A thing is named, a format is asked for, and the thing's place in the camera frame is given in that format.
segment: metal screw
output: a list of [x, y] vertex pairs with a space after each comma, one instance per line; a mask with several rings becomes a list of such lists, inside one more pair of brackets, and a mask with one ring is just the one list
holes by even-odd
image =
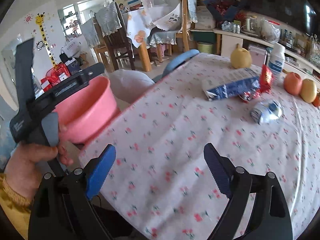
[[51, 173], [46, 173], [44, 176], [44, 179], [50, 179], [51, 178]]
[[81, 168], [77, 168], [77, 169], [75, 169], [75, 171], [73, 173], [75, 175], [80, 175], [82, 173], [82, 169]]
[[238, 173], [244, 173], [244, 168], [242, 168], [242, 167], [236, 167], [236, 172], [238, 172]]
[[270, 179], [274, 179], [276, 177], [276, 175], [273, 172], [268, 172], [268, 177]]

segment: plastic bottle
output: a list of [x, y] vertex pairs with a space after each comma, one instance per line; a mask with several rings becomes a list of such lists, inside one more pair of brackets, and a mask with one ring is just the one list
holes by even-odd
[[288, 36], [288, 41], [287, 41], [290, 45], [293, 45], [293, 37], [292, 37], [292, 32], [289, 32], [289, 36]]
[[275, 43], [273, 46], [273, 50], [270, 53], [270, 59], [268, 67], [273, 73], [273, 77], [275, 80], [278, 80], [278, 76], [280, 75], [283, 67], [284, 67], [284, 52], [285, 47], [279, 43]]
[[287, 42], [287, 40], [288, 40], [288, 31], [287, 30], [284, 30], [283, 40], [285, 42]]

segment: white mesh food cover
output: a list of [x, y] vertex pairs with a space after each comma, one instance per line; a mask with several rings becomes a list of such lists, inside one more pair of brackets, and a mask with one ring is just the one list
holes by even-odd
[[180, 0], [141, 0], [146, 14], [159, 29], [168, 31], [181, 26]]

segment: red snack bag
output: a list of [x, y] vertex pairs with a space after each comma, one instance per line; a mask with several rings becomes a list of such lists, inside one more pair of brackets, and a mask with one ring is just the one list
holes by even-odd
[[262, 66], [262, 72], [261, 72], [259, 82], [260, 82], [260, 93], [264, 93], [264, 92], [269, 93], [271, 90], [272, 72], [266, 65]]

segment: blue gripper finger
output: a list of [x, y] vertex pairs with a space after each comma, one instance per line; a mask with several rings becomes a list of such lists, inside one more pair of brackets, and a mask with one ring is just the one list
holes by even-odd
[[86, 196], [91, 200], [98, 195], [108, 173], [116, 160], [116, 148], [108, 144], [98, 158], [92, 159], [85, 166], [87, 174]]
[[226, 170], [227, 167], [225, 167], [222, 157], [211, 143], [208, 143], [204, 147], [203, 153], [204, 160], [207, 163], [220, 192], [230, 199], [232, 197], [230, 189], [231, 177], [228, 175]]

